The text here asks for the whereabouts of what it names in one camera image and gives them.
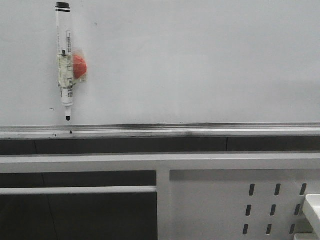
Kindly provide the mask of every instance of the whiteboard marker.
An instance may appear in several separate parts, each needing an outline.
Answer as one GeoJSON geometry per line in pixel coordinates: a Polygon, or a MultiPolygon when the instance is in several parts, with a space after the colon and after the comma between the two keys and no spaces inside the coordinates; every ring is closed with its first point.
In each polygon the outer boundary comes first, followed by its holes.
{"type": "Polygon", "coordinates": [[[59,86],[61,101],[67,121],[71,119],[71,107],[74,104],[74,71],[72,56],[72,19],[69,3],[57,2],[55,6],[58,37],[59,86]]]}

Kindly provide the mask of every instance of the black marker cap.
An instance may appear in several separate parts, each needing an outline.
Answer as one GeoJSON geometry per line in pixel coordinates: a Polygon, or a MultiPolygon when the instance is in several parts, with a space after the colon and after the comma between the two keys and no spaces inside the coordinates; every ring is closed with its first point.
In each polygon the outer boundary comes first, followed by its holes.
{"type": "Polygon", "coordinates": [[[56,8],[61,8],[61,9],[70,9],[69,3],[67,3],[67,2],[59,2],[59,1],[57,1],[55,7],[56,8]]]}

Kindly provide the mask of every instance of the ventilation slot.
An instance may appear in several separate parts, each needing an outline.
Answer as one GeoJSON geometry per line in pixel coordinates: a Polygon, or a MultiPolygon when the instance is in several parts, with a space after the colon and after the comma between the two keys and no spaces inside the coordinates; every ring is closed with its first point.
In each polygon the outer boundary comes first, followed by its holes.
{"type": "Polygon", "coordinates": [[[307,188],[307,184],[306,183],[302,184],[301,191],[300,191],[300,196],[305,195],[306,188],[307,188]]]}
{"type": "Polygon", "coordinates": [[[270,216],[274,216],[275,215],[275,213],[276,213],[276,207],[277,207],[277,205],[272,205],[272,207],[271,207],[271,211],[270,211],[270,216]]]}
{"type": "Polygon", "coordinates": [[[271,227],[272,227],[272,224],[268,224],[268,227],[266,228],[265,234],[267,234],[267,235],[271,234],[271,227]]]}
{"type": "Polygon", "coordinates": [[[294,215],[295,215],[295,216],[298,216],[298,215],[299,215],[300,209],[301,209],[301,205],[298,204],[298,205],[295,207],[295,211],[294,211],[294,215]]]}
{"type": "Polygon", "coordinates": [[[243,226],[243,235],[247,235],[247,233],[248,233],[248,227],[249,227],[248,224],[245,224],[245,225],[243,226]]]}
{"type": "Polygon", "coordinates": [[[295,232],[295,227],[296,227],[296,225],[295,224],[292,224],[291,225],[291,228],[290,228],[290,234],[294,234],[294,232],[295,232]]]}
{"type": "Polygon", "coordinates": [[[252,207],[252,205],[246,206],[246,212],[245,212],[245,215],[246,215],[246,216],[250,216],[250,214],[251,214],[251,207],[252,207]]]}
{"type": "Polygon", "coordinates": [[[253,196],[255,193],[255,184],[250,185],[250,191],[249,191],[249,196],[253,196]]]}
{"type": "Polygon", "coordinates": [[[275,195],[275,196],[279,196],[280,188],[281,188],[281,184],[278,183],[278,184],[275,186],[275,191],[274,191],[274,195],[275,195]]]}

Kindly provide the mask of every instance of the red magnet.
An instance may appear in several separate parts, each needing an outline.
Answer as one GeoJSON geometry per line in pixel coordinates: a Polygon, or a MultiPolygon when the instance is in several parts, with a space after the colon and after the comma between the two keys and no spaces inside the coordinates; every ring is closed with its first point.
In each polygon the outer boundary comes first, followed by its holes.
{"type": "Polygon", "coordinates": [[[73,74],[75,79],[81,78],[87,72],[87,64],[82,56],[73,55],[73,74]]]}

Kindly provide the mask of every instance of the white whiteboard surface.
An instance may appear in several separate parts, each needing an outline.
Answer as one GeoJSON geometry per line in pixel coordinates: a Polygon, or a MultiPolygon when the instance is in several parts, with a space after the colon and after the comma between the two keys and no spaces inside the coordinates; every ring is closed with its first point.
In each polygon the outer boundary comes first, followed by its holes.
{"type": "Polygon", "coordinates": [[[88,82],[71,121],[56,1],[0,0],[0,126],[320,122],[320,1],[70,0],[88,82]]]}

